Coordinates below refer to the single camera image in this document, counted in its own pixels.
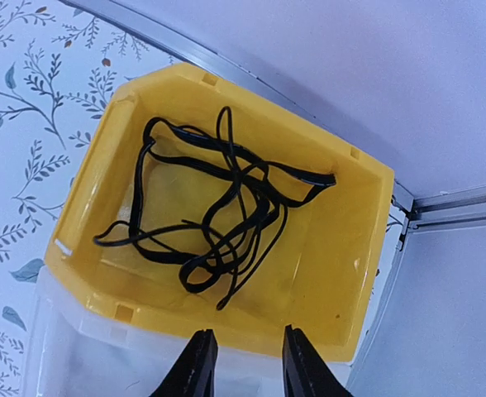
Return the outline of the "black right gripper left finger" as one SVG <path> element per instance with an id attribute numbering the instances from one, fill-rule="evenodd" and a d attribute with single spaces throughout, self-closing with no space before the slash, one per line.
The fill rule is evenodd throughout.
<path id="1" fill-rule="evenodd" d="M 196 331 L 150 397 L 214 396 L 217 353 L 214 331 Z"/>

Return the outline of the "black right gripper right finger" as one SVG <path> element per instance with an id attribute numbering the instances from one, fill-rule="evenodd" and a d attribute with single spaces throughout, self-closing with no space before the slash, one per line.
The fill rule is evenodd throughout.
<path id="1" fill-rule="evenodd" d="M 285 396 L 350 396 L 301 328 L 285 327 L 282 362 Z"/>

